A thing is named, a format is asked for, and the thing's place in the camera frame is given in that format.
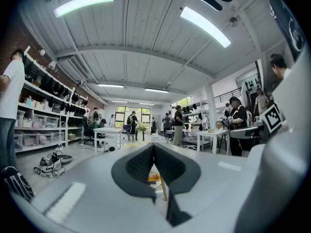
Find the white table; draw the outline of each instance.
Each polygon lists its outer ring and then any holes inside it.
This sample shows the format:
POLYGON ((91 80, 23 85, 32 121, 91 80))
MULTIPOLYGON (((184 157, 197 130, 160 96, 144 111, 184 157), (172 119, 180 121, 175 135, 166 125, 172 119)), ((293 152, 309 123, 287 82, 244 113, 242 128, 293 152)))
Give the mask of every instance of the white table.
POLYGON ((216 154, 216 149, 217 149, 217 137, 220 135, 225 134, 227 136, 227 155, 229 155, 229 150, 230 150, 230 130, 217 130, 214 133, 208 133, 207 131, 198 131, 197 135, 198 135, 198 139, 197 139, 197 151, 200 151, 200 141, 201 141, 201 137, 202 136, 202 140, 204 140, 205 136, 209 136, 213 139, 213 153, 216 154))
POLYGON ((98 128, 94 129, 94 146, 95 146, 95 155, 97 155, 97 133, 104 133, 104 134, 114 134, 115 135, 115 143, 116 148, 118 147, 118 134, 119 134, 119 149, 122 147, 122 130, 123 129, 115 129, 115 128, 98 128))

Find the floor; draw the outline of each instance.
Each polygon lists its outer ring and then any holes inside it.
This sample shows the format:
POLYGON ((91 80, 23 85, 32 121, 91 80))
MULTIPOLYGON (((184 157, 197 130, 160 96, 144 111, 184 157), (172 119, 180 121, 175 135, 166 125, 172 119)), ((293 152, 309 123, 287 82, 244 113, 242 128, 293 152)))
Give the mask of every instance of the floor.
MULTIPOLYGON (((167 141, 163 136, 160 136, 159 142, 166 143, 167 141)), ((63 147, 63 153, 71 155, 73 157, 73 161, 62 164, 63 167, 66 168, 66 170, 69 170, 70 168, 74 167, 81 161, 94 156, 94 151, 89 146, 89 149, 79 148, 80 140, 74 141, 72 143, 69 143, 68 147, 63 147)), ((128 143, 127 139, 125 140, 125 145, 136 145, 134 143, 128 143)), ((103 153, 99 152, 102 149, 98 149, 98 155, 100 154, 109 154, 109 152, 103 153)), ((203 152, 210 152, 212 153, 212 150, 210 146, 205 146, 202 150, 203 152)), ((26 178, 26 180, 29 182, 29 184, 32 186, 34 193, 39 193, 45 186, 47 186, 49 183, 53 182, 54 178, 52 175, 50 178, 42 177, 41 175, 38 175, 33 171, 33 168, 35 166, 39 166, 40 160, 42 157, 47 157, 48 154, 53 153, 54 148, 47 148, 44 150, 34 150, 30 152, 21 152, 17 154, 17 166, 21 174, 26 178)), ((226 154, 225 144, 222 143, 222 147, 220 149, 219 154, 226 154)), ((249 152, 244 153, 244 157, 247 157, 249 152)), ((166 186, 167 196, 169 194, 169 189, 166 186)), ((159 212, 165 217, 166 211, 167 211, 167 202, 164 200, 164 194, 162 190, 162 186, 159 186, 156 188, 156 195, 157 199, 155 202, 156 207, 158 208, 159 212)))

